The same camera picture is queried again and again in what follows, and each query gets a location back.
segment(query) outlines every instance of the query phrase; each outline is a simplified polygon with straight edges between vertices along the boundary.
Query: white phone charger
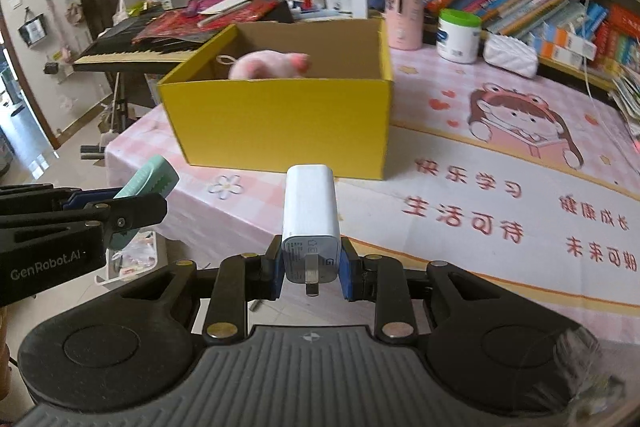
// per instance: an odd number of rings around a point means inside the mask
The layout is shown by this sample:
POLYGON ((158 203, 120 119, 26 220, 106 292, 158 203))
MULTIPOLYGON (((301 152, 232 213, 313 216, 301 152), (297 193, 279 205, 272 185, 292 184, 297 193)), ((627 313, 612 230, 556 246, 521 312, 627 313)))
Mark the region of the white phone charger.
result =
POLYGON ((338 277, 340 245, 333 171, 326 165, 294 165, 287 171, 282 220, 287 279, 305 283, 307 295, 318 295, 319 284, 338 277))

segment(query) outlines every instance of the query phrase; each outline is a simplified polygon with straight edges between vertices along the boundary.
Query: doorway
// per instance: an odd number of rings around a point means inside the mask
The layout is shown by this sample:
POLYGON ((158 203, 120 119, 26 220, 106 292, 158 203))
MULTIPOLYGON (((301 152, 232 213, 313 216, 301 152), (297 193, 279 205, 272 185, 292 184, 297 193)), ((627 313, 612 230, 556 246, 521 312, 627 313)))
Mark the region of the doorway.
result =
POLYGON ((40 108, 7 35, 0 10, 0 185, 37 180, 49 168, 47 158, 54 153, 54 147, 59 146, 42 113, 38 117, 36 111, 40 108), (53 140, 47 137, 46 130, 53 140))

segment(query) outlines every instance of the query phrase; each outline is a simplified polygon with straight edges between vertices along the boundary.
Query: mint green clip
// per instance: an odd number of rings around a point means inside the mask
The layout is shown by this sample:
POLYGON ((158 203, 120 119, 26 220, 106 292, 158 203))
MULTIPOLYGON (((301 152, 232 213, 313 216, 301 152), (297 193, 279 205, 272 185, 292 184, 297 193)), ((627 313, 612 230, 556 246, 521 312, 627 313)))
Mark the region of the mint green clip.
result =
MULTIPOLYGON (((163 198, 166 198, 169 193, 174 190, 179 180, 180 176, 178 176, 178 173, 171 164, 161 155, 157 154, 138 169, 138 172, 136 172, 132 179, 129 180, 129 183, 115 195, 114 199, 142 196, 152 192, 157 192, 161 194, 163 198)), ((131 242, 137 233, 138 230, 114 233, 111 237, 109 248, 111 248, 111 250, 122 250, 131 242)))

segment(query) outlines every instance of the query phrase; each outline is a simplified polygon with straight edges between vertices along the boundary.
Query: wall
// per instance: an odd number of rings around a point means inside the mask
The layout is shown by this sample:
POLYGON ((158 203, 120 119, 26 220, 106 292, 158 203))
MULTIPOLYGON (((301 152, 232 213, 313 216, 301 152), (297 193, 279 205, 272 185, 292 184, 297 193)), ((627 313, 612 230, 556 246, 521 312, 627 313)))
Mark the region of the wall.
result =
MULTIPOLYGON (((0 0, 0 3, 18 60, 20 60, 27 82, 33 90, 44 117, 53 133, 58 135, 61 130, 65 130, 109 94, 111 92, 109 84, 102 73, 74 73, 60 85, 56 83, 54 77, 44 74, 42 70, 47 62, 47 55, 51 58, 59 50, 60 42, 52 28, 49 27, 47 39, 37 44, 33 49, 28 49, 18 35, 18 28, 24 23, 24 9, 27 6, 36 15, 44 13, 47 16, 47 22, 50 22, 51 18, 45 0, 22 0, 22 6, 15 10, 11 8, 9 1, 0 0), (68 105, 64 103, 68 99, 73 101, 70 110, 68 105)), ((84 25, 77 28, 69 25, 64 18, 65 1, 53 1, 56 5, 58 19, 62 22, 69 40, 68 44, 75 51, 82 51, 90 43, 89 31, 84 25)))

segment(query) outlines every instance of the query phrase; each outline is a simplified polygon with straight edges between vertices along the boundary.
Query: cartoon girl illustration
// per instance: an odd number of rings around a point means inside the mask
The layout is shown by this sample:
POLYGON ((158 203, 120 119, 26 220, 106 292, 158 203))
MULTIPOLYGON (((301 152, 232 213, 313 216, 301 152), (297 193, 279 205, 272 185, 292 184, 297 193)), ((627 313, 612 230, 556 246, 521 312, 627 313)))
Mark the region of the cartoon girl illustration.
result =
POLYGON ((479 140, 548 164, 584 165, 564 120, 539 96, 484 84, 471 93, 470 104, 469 130, 479 140))

